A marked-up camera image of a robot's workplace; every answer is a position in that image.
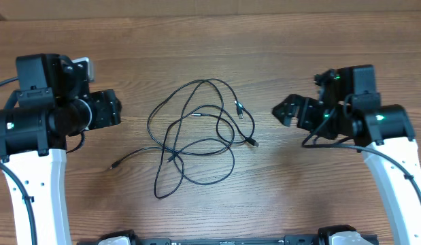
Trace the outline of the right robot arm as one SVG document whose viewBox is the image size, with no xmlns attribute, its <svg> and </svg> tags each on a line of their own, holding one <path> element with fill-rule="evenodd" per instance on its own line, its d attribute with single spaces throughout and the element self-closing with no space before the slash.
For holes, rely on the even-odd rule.
<svg viewBox="0 0 421 245">
<path fill-rule="evenodd" d="M 285 126 L 309 131 L 304 148 L 341 148 L 363 156 L 380 192 L 395 244 L 421 244 L 421 167 L 405 108 L 382 105 L 372 65 L 314 76 L 319 97 L 291 94 L 272 109 Z"/>
</svg>

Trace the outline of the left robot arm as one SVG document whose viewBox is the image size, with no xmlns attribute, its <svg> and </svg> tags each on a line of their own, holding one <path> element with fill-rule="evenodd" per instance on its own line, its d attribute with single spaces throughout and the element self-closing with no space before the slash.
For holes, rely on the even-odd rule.
<svg viewBox="0 0 421 245">
<path fill-rule="evenodd" d="M 65 200 L 67 138 L 120 124 L 111 89 L 91 92 L 90 59 L 33 54 L 16 59 L 19 87 L 0 110 L 0 169 L 19 244 L 70 244 Z"/>
</svg>

